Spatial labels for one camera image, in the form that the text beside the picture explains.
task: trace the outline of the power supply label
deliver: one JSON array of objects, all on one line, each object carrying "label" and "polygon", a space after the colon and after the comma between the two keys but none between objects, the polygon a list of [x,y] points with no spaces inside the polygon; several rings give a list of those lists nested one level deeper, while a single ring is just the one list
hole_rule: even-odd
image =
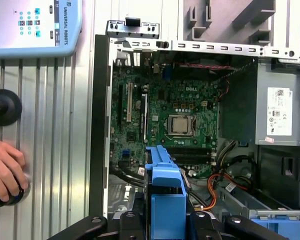
[{"label": "power supply label", "polygon": [[293,92],[289,88],[268,87],[266,134],[292,135]]}]

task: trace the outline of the black knob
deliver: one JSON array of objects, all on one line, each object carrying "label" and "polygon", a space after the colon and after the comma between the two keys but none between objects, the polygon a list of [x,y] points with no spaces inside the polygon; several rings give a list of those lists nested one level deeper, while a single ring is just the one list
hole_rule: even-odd
[{"label": "black knob", "polygon": [[0,126],[8,126],[20,119],[22,104],[19,97],[10,90],[0,89]]},{"label": "black knob", "polygon": [[9,201],[4,202],[4,201],[1,201],[1,199],[0,199],[0,207],[15,205],[15,204],[19,203],[25,195],[25,191],[20,186],[20,183],[18,182],[18,180],[16,178],[14,178],[14,179],[16,180],[16,183],[18,184],[18,187],[19,187],[19,194],[17,196],[12,196],[10,194],[10,192],[8,191]]}]

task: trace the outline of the black mount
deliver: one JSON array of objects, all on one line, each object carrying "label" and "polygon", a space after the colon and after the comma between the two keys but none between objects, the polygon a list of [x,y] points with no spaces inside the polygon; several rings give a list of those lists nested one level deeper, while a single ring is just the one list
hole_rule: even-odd
[{"label": "black mount", "polygon": [[20,119],[22,104],[10,90],[0,89],[0,126],[8,126]]},{"label": "black mount", "polygon": [[[228,216],[219,222],[209,212],[196,212],[187,200],[185,240],[287,240],[243,216]],[[146,240],[149,225],[144,213],[144,194],[137,192],[132,210],[122,213],[120,219],[88,216],[48,240]]]}]

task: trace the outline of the blue plastic bracket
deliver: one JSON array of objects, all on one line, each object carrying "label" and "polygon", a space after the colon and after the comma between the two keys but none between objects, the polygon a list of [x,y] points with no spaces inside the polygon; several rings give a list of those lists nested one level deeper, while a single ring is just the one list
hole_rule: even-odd
[{"label": "blue plastic bracket", "polygon": [[152,188],[170,187],[179,190],[172,194],[151,195],[151,239],[183,240],[186,238],[186,190],[178,166],[161,145],[146,147],[151,152]]},{"label": "blue plastic bracket", "polygon": [[287,216],[265,220],[254,218],[251,220],[283,237],[300,240],[300,220],[289,220]]}]

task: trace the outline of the cpu socket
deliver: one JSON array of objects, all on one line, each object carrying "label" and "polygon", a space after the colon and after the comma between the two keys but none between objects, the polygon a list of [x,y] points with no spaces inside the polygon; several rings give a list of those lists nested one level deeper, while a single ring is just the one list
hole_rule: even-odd
[{"label": "cpu socket", "polygon": [[168,135],[191,137],[195,134],[195,115],[169,115],[167,121]]}]

